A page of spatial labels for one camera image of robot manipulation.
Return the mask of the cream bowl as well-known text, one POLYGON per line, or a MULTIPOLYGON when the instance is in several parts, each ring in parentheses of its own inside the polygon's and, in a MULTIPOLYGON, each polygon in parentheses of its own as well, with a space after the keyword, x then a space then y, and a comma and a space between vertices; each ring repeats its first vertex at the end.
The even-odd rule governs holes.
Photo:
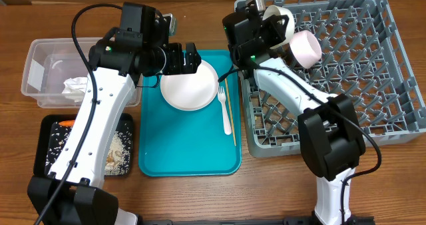
POLYGON ((280 25, 284 27, 285 39, 281 43, 270 47, 271 49, 277 49, 278 47, 286 45, 291 41, 292 37, 294 36, 295 21, 294 16, 289 9, 286 9, 284 7, 278 7, 276 5, 270 5, 269 7, 267 7, 267 9, 264 11, 262 20, 265 21, 268 17, 271 17, 272 15, 285 15, 288 17, 288 19, 282 19, 280 21, 280 25))

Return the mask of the bowl with food scraps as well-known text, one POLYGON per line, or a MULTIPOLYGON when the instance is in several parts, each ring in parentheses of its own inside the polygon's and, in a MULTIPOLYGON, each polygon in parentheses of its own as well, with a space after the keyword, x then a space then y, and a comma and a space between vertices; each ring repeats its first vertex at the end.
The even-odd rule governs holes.
POLYGON ((290 40, 290 50, 296 61, 305 69, 314 66, 322 56, 319 41, 307 30, 294 34, 290 40))

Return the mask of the pink plate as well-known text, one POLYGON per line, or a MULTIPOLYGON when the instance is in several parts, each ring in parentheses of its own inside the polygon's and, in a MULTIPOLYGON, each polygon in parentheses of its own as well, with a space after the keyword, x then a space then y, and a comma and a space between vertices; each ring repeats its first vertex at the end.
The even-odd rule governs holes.
POLYGON ((160 91, 170 106, 182 111, 196 111, 216 97, 218 75, 211 64, 202 60, 194 74, 162 76, 160 91))

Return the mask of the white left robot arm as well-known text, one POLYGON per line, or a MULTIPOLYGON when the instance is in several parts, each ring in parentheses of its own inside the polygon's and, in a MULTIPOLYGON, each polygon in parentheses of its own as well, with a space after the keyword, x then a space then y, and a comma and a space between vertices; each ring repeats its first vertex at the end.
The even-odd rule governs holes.
POLYGON ((122 112, 141 77, 193 74, 201 63, 194 43, 170 43, 176 19, 138 3, 120 7, 111 28, 81 59, 88 71, 85 95, 56 161, 45 168, 48 148, 37 147, 27 194, 38 224, 141 224, 105 192, 105 165, 122 112))

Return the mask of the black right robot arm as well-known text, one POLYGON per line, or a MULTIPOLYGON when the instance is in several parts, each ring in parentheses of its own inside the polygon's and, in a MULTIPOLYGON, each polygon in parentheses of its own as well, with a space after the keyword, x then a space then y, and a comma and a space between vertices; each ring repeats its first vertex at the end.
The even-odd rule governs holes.
POLYGON ((354 224, 349 191, 365 142, 353 103, 344 94, 325 93, 305 82, 277 51, 287 45, 290 58, 308 69, 321 59, 317 38, 307 30, 296 32, 292 12, 275 5, 247 5, 222 24, 236 70, 251 72, 257 87, 297 118, 302 158, 317 177, 313 221, 354 224))

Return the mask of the white plastic fork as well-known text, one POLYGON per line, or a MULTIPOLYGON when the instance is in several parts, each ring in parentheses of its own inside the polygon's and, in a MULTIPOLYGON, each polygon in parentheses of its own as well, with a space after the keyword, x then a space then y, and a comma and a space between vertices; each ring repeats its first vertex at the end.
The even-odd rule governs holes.
POLYGON ((226 94, 225 94, 224 87, 222 87, 222 86, 218 87, 217 98, 218 98, 218 100, 221 104, 221 108, 222 108, 222 120, 223 120, 224 133, 226 135, 231 135, 232 134, 232 128, 231 128, 230 120, 229 120, 229 117, 228 117, 228 111, 226 109, 226 94))

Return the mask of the white tissue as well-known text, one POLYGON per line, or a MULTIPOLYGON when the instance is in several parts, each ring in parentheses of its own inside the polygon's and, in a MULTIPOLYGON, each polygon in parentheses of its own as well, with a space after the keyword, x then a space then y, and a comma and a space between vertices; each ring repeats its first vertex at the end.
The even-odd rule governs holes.
POLYGON ((88 79, 86 77, 69 78, 64 81, 62 94, 66 99, 71 99, 75 103, 83 100, 87 88, 88 79))

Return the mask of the orange carrot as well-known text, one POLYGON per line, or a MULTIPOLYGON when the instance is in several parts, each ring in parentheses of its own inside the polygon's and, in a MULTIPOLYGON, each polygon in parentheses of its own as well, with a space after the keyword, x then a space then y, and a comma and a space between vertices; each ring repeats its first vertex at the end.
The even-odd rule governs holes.
POLYGON ((75 120, 64 120, 59 122, 60 126, 65 126, 65 127, 73 127, 75 123, 75 120))

